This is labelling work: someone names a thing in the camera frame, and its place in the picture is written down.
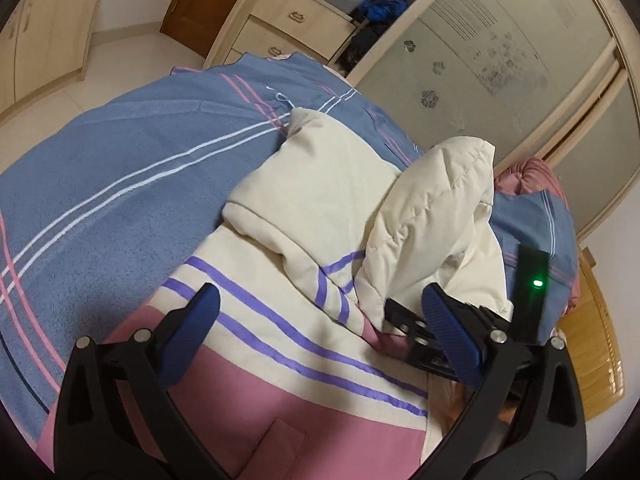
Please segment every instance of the bedsheet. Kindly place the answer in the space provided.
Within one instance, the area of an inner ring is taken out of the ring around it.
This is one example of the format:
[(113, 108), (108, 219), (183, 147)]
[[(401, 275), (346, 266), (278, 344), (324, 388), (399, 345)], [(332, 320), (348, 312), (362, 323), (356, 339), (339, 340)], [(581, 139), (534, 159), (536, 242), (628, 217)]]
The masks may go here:
[(103, 340), (193, 253), (293, 107), (338, 119), (400, 170), (421, 155), (319, 63), (245, 55), (86, 112), (0, 175), (0, 400), (29, 442), (75, 339)]
[(568, 203), (551, 168), (540, 158), (510, 166), (495, 179), (491, 228), (500, 242), (511, 297), (518, 245), (550, 254), (545, 308), (538, 332), (546, 341), (556, 323), (580, 299), (578, 244)]
[[(289, 135), (118, 335), (133, 320), (154, 326), (214, 283), (220, 315), (170, 391), (228, 474), (406, 480), (442, 439), (450, 399), (433, 394), (428, 374), (374, 351), (369, 335), (381, 328), (381, 298), (421, 312), (431, 282), (510, 310), (488, 225), (494, 147), (448, 139), (401, 173), (314, 110), (293, 110)], [(44, 433), (38, 446), (47, 462), (51, 440)]]

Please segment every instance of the wooden furniture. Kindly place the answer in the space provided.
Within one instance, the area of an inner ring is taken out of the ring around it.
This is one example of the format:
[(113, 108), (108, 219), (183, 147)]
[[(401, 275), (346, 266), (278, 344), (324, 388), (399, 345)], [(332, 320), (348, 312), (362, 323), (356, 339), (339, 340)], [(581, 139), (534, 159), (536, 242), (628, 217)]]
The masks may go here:
[(625, 395), (622, 359), (607, 304), (591, 266), (580, 255), (580, 303), (558, 323), (580, 386), (586, 420)]
[(544, 158), (583, 240), (640, 171), (637, 52), (618, 0), (417, 0), (347, 80), (425, 150), (482, 137), (496, 173)]
[(98, 0), (22, 0), (0, 34), (0, 124), (82, 78)]
[(348, 15), (324, 0), (238, 0), (207, 56), (205, 68), (241, 54), (302, 52), (327, 64), (356, 31)]
[(160, 32), (207, 57), (236, 0), (172, 0)]

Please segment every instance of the white duvet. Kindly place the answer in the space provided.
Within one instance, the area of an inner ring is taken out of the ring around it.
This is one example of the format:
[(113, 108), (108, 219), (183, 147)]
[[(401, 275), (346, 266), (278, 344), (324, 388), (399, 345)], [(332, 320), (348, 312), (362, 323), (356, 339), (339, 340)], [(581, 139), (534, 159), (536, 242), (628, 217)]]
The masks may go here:
[[(457, 137), (400, 173), (343, 124), (296, 108), (279, 152), (234, 189), (224, 224), (172, 276), (193, 290), (217, 284), (222, 312), (286, 358), (397, 402), (303, 377), (219, 323), (205, 344), (303, 399), (425, 431), (424, 460), (443, 436), (449, 383), (367, 341), (394, 331), (384, 321), (386, 298), (420, 314), (420, 294), (431, 282), (510, 319), (500, 247), (488, 224), (493, 156), (484, 140)], [(300, 346), (282, 324), (266, 321), (254, 301), (308, 340), (384, 377)], [(184, 303), (167, 288), (150, 301), (163, 312)], [(417, 390), (428, 390), (429, 399)]]

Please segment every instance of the black device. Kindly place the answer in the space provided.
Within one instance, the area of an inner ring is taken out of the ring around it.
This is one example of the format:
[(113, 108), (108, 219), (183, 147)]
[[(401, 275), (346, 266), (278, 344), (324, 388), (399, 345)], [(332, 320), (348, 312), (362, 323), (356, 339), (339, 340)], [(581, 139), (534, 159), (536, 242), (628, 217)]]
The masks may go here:
[[(525, 269), (548, 256), (523, 251)], [(537, 287), (533, 280), (521, 281)], [(530, 295), (534, 306), (539, 295)], [(486, 308), (461, 303), (437, 285), (422, 294), (426, 322), (390, 301), (387, 319), (411, 340), (407, 362), (477, 388), (463, 415), (411, 480), (574, 480), (586, 469), (580, 393), (560, 339), (540, 345)], [(154, 332), (136, 331), (119, 344), (80, 338), (58, 401), (54, 435), (56, 476), (62, 480), (230, 480), (174, 406), (166, 387), (180, 380), (220, 309), (206, 284), (184, 309)], [(138, 444), (118, 394), (128, 381), (143, 418), (167, 462)], [(475, 462), (514, 381), (526, 384), (497, 454)]]

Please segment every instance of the drawer handle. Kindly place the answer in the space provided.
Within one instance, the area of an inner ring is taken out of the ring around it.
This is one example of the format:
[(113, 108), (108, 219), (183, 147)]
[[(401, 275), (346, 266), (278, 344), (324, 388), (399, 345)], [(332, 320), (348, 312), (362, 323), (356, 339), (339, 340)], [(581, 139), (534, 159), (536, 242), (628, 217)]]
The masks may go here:
[(29, 28), (29, 22), (31, 21), (31, 7), (32, 4), (27, 5), (27, 17), (24, 20), (24, 26), (22, 27), (22, 31), (26, 32)]
[(292, 12), (289, 17), (294, 21), (294, 22), (298, 22), (298, 23), (302, 23), (305, 21), (305, 15), (304, 14), (300, 14), (299, 12)]

